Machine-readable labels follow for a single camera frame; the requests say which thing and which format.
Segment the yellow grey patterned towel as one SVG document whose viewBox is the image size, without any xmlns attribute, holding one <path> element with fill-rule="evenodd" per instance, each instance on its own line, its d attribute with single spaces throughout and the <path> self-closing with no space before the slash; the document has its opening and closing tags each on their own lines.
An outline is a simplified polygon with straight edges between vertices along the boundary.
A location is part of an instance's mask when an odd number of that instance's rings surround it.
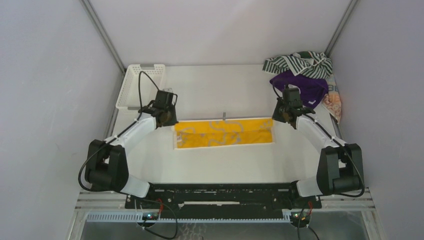
<svg viewBox="0 0 424 240">
<path fill-rule="evenodd" d="M 274 142 L 270 117 L 184 120 L 172 127 L 175 150 L 262 145 Z"/>
</svg>

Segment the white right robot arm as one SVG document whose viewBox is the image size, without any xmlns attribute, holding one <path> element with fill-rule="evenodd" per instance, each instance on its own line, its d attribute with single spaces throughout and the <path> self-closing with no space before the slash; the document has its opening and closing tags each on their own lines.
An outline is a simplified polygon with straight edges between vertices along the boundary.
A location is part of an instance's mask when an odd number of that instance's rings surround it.
<svg viewBox="0 0 424 240">
<path fill-rule="evenodd" d="M 361 147 L 330 134 L 315 111 L 303 106 L 297 87 L 285 85 L 276 96 L 272 119 L 301 132 L 319 153 L 316 175 L 291 184 L 289 203 L 302 208 L 313 196 L 361 197 L 366 190 Z"/>
</svg>

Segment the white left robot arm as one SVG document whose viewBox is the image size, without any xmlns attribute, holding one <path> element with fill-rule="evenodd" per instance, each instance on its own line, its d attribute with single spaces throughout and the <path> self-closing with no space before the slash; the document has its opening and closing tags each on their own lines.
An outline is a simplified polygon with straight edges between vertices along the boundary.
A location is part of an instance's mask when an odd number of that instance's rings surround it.
<svg viewBox="0 0 424 240">
<path fill-rule="evenodd" d="M 88 192 L 113 191 L 137 197 L 143 208 L 156 203 L 151 184 L 130 174 L 129 153 L 151 132 L 178 123 L 176 104 L 178 95 L 158 90 L 154 100 L 142 106 L 133 122 L 117 135 L 104 140 L 93 140 L 88 147 L 87 160 L 78 173 L 78 183 Z"/>
</svg>

